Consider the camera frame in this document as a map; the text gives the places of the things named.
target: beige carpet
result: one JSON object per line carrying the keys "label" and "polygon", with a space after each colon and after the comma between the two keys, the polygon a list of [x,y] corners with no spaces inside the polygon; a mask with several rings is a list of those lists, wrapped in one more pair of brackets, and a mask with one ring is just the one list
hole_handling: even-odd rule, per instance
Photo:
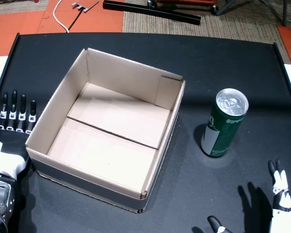
{"label": "beige carpet", "polygon": [[25,11],[44,11],[48,5],[49,0],[39,0],[35,3],[33,0],[0,2],[0,14],[25,12]]}
{"label": "beige carpet", "polygon": [[[282,6],[277,0],[271,1],[272,6],[276,10],[282,10]],[[289,1],[288,16],[291,19],[291,0]],[[127,0],[127,2],[146,4],[144,0]],[[237,4],[232,5],[233,10],[220,17],[213,16],[207,11],[196,10],[197,7],[201,9],[201,6],[161,5],[161,7],[202,16],[199,26],[165,18],[125,12],[123,32],[206,36],[268,44],[276,42],[284,62],[291,64],[277,29],[277,25],[280,25],[281,21],[260,1],[247,1],[246,4],[243,4],[244,0],[237,0],[236,3],[240,4],[241,7],[235,8]],[[224,5],[224,1],[219,0],[218,5]]]}
{"label": "beige carpet", "polygon": [[[283,0],[264,0],[270,4],[276,11],[282,14]],[[126,0],[128,3],[146,5],[146,0]],[[218,0],[217,6],[220,8],[225,5],[226,0]],[[175,10],[192,15],[211,15],[210,5],[183,5],[159,3],[162,9]],[[259,0],[236,0],[228,9],[228,12],[220,17],[234,17],[240,19],[250,19],[263,23],[281,24],[273,12]],[[291,19],[291,0],[288,0],[288,18]]]}

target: robotic hand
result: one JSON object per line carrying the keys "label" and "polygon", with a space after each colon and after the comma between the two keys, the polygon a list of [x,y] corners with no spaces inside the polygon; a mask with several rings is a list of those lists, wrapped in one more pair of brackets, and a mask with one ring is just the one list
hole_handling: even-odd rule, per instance
{"label": "robotic hand", "polygon": [[[275,194],[269,233],[291,233],[291,197],[286,172],[279,160],[276,160],[275,165],[269,161],[268,168],[273,178],[273,193]],[[214,233],[232,233],[214,216],[209,216],[208,222]]]}
{"label": "robotic hand", "polygon": [[36,121],[35,101],[32,101],[29,121],[26,121],[26,96],[20,98],[17,117],[17,91],[12,94],[11,110],[7,114],[8,93],[3,95],[0,112],[0,233],[8,233],[8,222],[21,199],[17,176],[29,160],[25,141]]}

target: open cardboard box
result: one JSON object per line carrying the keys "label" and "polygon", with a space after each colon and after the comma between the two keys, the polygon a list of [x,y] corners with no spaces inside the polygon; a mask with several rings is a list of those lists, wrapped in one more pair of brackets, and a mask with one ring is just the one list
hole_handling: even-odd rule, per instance
{"label": "open cardboard box", "polygon": [[161,168],[185,81],[83,50],[41,114],[26,149],[43,177],[142,212]]}

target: black tabletop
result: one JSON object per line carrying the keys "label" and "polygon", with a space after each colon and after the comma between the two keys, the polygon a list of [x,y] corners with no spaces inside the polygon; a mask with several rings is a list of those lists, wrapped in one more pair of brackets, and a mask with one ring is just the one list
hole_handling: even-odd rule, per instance
{"label": "black tabletop", "polygon": [[[22,35],[2,90],[26,93],[39,113],[83,48],[94,48],[182,75],[187,82],[173,138],[142,214],[114,207],[41,178],[22,179],[26,204],[18,233],[211,233],[215,215],[234,233],[258,233],[270,220],[279,158],[291,194],[291,96],[273,45],[178,35],[70,33]],[[227,155],[207,157],[200,137],[216,93],[236,88],[249,111]]]}

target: aluminum can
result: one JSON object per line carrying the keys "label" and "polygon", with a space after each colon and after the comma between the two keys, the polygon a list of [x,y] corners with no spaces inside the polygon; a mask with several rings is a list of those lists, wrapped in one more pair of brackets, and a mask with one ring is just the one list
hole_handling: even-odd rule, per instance
{"label": "aluminum can", "polygon": [[207,155],[220,157],[227,152],[248,108],[248,100],[242,92],[232,88],[219,91],[201,139],[201,147]]}

